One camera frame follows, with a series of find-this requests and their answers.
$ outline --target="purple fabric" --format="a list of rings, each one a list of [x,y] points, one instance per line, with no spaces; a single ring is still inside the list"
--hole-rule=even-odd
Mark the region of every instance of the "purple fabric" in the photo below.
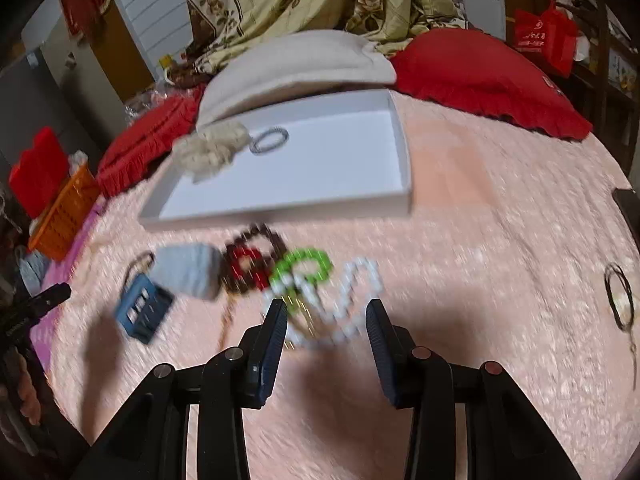
[[[82,228],[71,244],[71,248],[66,254],[65,259],[61,262],[51,261],[44,280],[42,280],[41,291],[57,283],[66,282],[69,279],[76,259],[78,259],[78,254],[80,254],[82,247],[84,247],[84,241],[88,237],[89,232],[91,232],[91,228],[94,226],[96,219],[103,212],[104,205],[105,201],[100,198],[95,202],[91,211],[89,211],[89,214],[84,219]],[[53,340],[53,333],[56,329],[56,321],[59,315],[60,308],[56,307],[43,317],[38,325],[31,329],[31,343],[45,371],[49,370],[51,341]]]

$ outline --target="white pillow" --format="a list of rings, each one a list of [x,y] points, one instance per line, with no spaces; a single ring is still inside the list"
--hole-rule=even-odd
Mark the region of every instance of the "white pillow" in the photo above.
[[[329,90],[344,83],[396,82],[393,65],[366,38],[341,30],[306,30],[241,54],[207,86],[196,123]]]

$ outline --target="pink blanket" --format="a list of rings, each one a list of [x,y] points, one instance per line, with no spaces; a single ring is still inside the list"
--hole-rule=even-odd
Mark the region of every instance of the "pink blanket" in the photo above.
[[[618,262],[640,290],[638,251],[610,197],[628,181],[594,136],[566,142],[394,99],[411,151],[410,218],[273,228],[289,247],[325,248],[338,268],[357,255],[375,258],[393,322],[450,362],[502,363],[583,480],[613,479],[640,440],[628,338],[614,323],[602,279],[605,264]],[[154,365],[188,367],[218,352],[224,294],[215,302],[178,297],[147,347],[111,320],[136,254],[169,242],[222,247],[242,227],[147,233],[136,216],[157,177],[114,199],[98,219],[54,337],[58,403],[91,441]],[[335,298],[334,289],[322,293]],[[261,303],[258,294],[239,301],[227,345],[260,323]],[[400,478],[410,417],[383,397],[366,338],[287,351],[266,407],[244,412],[252,476]],[[195,478],[191,420],[188,477]],[[463,438],[459,431],[459,478]]]

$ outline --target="bracelet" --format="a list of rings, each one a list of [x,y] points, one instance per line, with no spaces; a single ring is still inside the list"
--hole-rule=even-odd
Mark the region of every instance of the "bracelet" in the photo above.
[[[293,266],[305,260],[315,260],[318,263],[318,270],[305,276],[305,279],[309,283],[325,282],[329,279],[329,273],[334,268],[334,264],[331,263],[329,255],[326,251],[308,248],[296,249],[295,251],[290,251],[284,254],[282,259],[276,263],[276,266],[273,269],[273,274],[271,275],[271,280],[281,280],[281,276],[283,274],[291,274]],[[288,287],[293,284],[292,279],[287,281],[290,281],[290,284],[286,283],[285,286]]]
[[[264,256],[257,248],[248,247],[249,240],[261,235],[271,243],[271,253]],[[282,258],[287,248],[280,235],[272,232],[265,224],[252,224],[249,228],[226,245],[223,254],[222,284],[231,294],[246,294],[257,288],[269,287],[269,274],[274,263]]]
[[[318,346],[330,346],[340,344],[347,341],[351,337],[365,330],[365,311],[357,312],[354,316],[349,317],[349,321],[341,326],[337,326],[328,335],[317,337],[316,329],[312,323],[311,314],[306,310],[306,305],[315,313],[325,324],[336,323],[338,320],[348,316],[348,308],[353,305],[353,285],[356,279],[357,271],[361,269],[369,271],[369,286],[371,288],[371,296],[369,301],[378,298],[384,291],[380,273],[378,271],[378,263],[368,258],[356,258],[352,262],[348,262],[344,266],[344,275],[340,284],[340,298],[335,303],[333,311],[325,310],[322,306],[315,286],[308,282],[301,273],[295,272],[290,274],[283,271],[279,277],[271,277],[271,289],[266,290],[263,294],[264,304],[262,307],[263,315],[266,315],[271,301],[274,298],[282,297],[287,303],[287,311],[289,320],[292,316],[302,310],[307,320],[308,332],[310,336],[303,335],[303,331],[296,326],[296,323],[290,322],[287,325],[286,339],[293,348],[302,346],[304,348],[316,348]],[[292,294],[292,290],[299,290],[302,293],[304,301]]]

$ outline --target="cushion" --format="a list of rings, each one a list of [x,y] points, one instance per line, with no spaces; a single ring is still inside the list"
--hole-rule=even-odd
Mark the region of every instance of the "cushion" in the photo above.
[[[193,130],[204,88],[168,97],[110,144],[95,179],[104,196],[115,196],[145,178],[151,163],[171,151],[174,140]]]
[[[418,99],[506,118],[554,137],[582,140],[591,131],[591,123],[542,70],[479,30],[431,30],[391,62],[396,89]]]
[[[297,32],[249,49],[215,76],[196,127],[344,83],[395,81],[391,63],[366,38],[341,30]]]

